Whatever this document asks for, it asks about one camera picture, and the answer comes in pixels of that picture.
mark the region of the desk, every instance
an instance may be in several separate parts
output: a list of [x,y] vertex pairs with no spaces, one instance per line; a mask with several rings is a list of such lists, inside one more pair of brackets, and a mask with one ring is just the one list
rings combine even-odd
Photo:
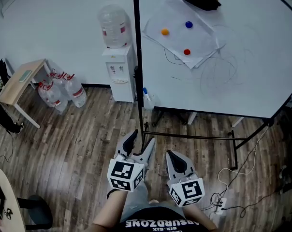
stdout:
[[[12,211],[11,220],[2,215],[2,228],[4,232],[24,232],[26,230],[50,229],[53,224],[53,217],[47,203],[37,195],[32,195],[29,199],[17,198],[13,188],[0,169],[0,187],[5,196],[4,209],[10,208]],[[35,225],[25,225],[20,208],[29,209],[29,215]]]
[[[36,123],[24,110],[22,110],[17,102],[29,83],[31,83],[32,87],[35,88],[31,80],[44,65],[45,69],[48,70],[45,59],[40,59],[21,65],[0,92],[1,103],[14,106],[27,120],[29,120],[38,129],[40,128],[40,125]],[[26,78],[24,82],[20,83],[19,79],[27,70],[32,71],[32,73]]]

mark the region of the paper sheet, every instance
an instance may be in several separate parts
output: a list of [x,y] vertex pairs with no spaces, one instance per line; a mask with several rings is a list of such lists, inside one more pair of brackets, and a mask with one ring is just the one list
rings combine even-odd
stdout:
[[[192,28],[185,23],[191,21]],[[169,35],[162,35],[167,28]],[[166,0],[148,20],[143,33],[180,58],[190,69],[199,66],[220,48],[212,28],[183,0]]]

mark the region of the whiteboard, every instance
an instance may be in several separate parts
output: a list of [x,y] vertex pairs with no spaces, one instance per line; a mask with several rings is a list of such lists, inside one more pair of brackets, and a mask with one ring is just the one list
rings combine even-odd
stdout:
[[271,117],[292,93],[292,11],[280,0],[219,0],[192,8],[226,45],[190,70],[142,30],[164,0],[139,0],[143,85],[156,106]]

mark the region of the white cable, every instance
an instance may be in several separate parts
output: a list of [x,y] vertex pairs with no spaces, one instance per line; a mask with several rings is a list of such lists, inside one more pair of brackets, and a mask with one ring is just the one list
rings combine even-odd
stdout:
[[237,171],[233,171],[233,170],[228,169],[228,168],[223,168],[223,169],[221,169],[221,170],[219,171],[219,173],[218,173],[218,175],[217,175],[218,181],[220,181],[221,183],[225,184],[226,187],[227,187],[227,189],[228,189],[228,187],[229,187],[228,184],[225,183],[225,182],[223,182],[223,181],[221,181],[221,180],[219,179],[219,175],[220,175],[221,171],[227,169],[227,170],[229,170],[229,171],[231,171],[231,172],[234,172],[234,173],[237,173],[237,174],[242,174],[242,175],[248,175],[248,174],[250,174],[251,171],[254,169],[254,167],[255,167],[255,165],[256,165],[257,145],[258,145],[259,141],[263,138],[264,134],[267,132],[268,128],[269,128],[269,126],[267,125],[265,131],[261,134],[260,138],[257,140],[257,143],[256,143],[255,147],[254,147],[253,150],[249,153],[249,154],[251,154],[253,151],[255,151],[255,152],[254,152],[254,159],[253,159],[253,167],[252,167],[252,169],[251,169],[248,173],[239,173],[239,172],[237,172]]

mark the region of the wall outlet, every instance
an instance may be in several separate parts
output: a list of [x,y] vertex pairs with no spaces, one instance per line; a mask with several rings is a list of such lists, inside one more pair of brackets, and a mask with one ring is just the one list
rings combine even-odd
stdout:
[[216,207],[216,211],[215,211],[215,214],[216,215],[222,215],[223,214],[223,210],[222,209],[225,208],[225,204],[226,203],[227,203],[227,199],[226,198],[222,198],[220,200],[220,203],[218,205],[221,205],[221,206],[217,206]]

